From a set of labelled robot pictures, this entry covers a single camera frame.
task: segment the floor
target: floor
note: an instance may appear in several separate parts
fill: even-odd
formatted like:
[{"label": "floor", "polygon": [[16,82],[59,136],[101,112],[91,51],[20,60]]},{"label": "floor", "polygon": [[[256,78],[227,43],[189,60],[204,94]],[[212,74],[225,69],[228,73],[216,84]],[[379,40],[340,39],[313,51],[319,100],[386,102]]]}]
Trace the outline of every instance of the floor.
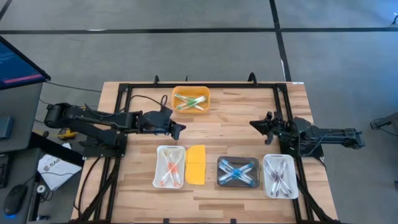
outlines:
[{"label": "floor", "polygon": [[[394,0],[277,0],[282,28],[388,27]],[[274,27],[269,1],[13,0],[1,30]],[[398,138],[369,122],[398,110],[398,32],[282,33],[292,81],[304,82],[315,124],[355,127],[366,147],[325,146],[339,219],[395,223]],[[4,37],[64,85],[100,90],[106,81],[284,81],[273,32],[217,34],[12,34]],[[44,85],[49,103],[98,103],[99,94]],[[37,119],[43,120],[45,105]],[[40,125],[35,129],[44,130]],[[66,222],[79,176],[40,212]]]}]

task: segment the clear plastic tray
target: clear plastic tray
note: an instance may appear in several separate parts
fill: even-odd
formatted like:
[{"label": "clear plastic tray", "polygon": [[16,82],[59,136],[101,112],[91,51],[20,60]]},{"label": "clear plastic tray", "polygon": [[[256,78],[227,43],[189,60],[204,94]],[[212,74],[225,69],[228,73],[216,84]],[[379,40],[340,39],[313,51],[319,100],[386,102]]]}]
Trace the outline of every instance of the clear plastic tray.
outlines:
[{"label": "clear plastic tray", "polygon": [[[281,164],[281,161],[285,161],[286,167],[282,175],[283,182],[281,181],[277,182],[280,183],[279,187],[280,190],[278,194],[276,194],[275,191],[275,189],[277,189],[278,187],[274,185],[275,175],[271,176],[267,171],[266,161],[269,162],[274,171],[278,169],[279,165]],[[292,156],[282,155],[282,154],[267,154],[266,156],[264,156],[264,159],[262,161],[262,169],[264,171],[264,191],[268,197],[295,199],[299,196],[299,189],[297,188],[296,171]]]},{"label": "clear plastic tray", "polygon": [[182,146],[159,146],[154,187],[179,189],[184,184],[185,148]]}]

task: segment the wooden tabletop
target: wooden tabletop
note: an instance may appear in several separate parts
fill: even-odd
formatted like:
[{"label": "wooden tabletop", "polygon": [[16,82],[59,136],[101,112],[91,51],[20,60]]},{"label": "wooden tabletop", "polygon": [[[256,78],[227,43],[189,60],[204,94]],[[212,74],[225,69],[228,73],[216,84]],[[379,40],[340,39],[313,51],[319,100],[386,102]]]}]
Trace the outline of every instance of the wooden tabletop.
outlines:
[{"label": "wooden tabletop", "polygon": [[[118,82],[104,84],[99,111],[113,113],[118,85]],[[287,83],[287,87],[293,116],[312,122],[304,85]],[[166,106],[171,108],[171,88],[136,88],[132,94],[146,95],[159,101],[162,95],[168,95]],[[257,189],[220,187],[216,182],[216,162],[220,156],[255,157],[262,161],[265,154],[280,153],[278,141],[266,146],[266,137],[249,125],[249,121],[264,119],[268,111],[275,111],[273,91],[268,88],[211,88],[210,94],[210,109],[206,114],[173,113],[174,121],[187,126],[181,132],[179,141],[163,135],[128,136],[126,155],[121,160],[119,171],[113,223],[161,223],[163,218],[169,218],[172,223],[229,223],[232,218],[237,219],[238,223],[295,223],[292,201],[265,196],[263,177]],[[280,98],[284,111],[282,93]],[[134,98],[130,106],[130,111],[159,109],[158,104],[145,98]],[[177,190],[153,187],[158,146],[178,145],[188,149],[197,144],[206,145],[205,185],[184,183]],[[85,162],[79,192],[94,160],[95,158],[91,158]],[[101,159],[97,163],[88,178],[83,192],[83,208],[90,204],[98,192],[103,161]],[[310,193],[326,214],[337,218],[325,168],[313,158],[303,158],[303,163]],[[106,213],[107,202],[106,195],[102,218]],[[301,195],[300,208],[303,218],[306,219]],[[76,217],[77,211],[74,210],[72,218]]]}]

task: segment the monitor screen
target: monitor screen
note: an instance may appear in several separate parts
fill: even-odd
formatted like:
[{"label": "monitor screen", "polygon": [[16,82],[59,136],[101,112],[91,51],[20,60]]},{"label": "monitor screen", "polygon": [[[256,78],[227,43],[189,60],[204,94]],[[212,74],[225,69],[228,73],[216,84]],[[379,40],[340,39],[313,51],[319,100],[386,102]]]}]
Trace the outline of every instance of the monitor screen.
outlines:
[{"label": "monitor screen", "polygon": [[0,90],[49,79],[42,69],[0,37]]}]

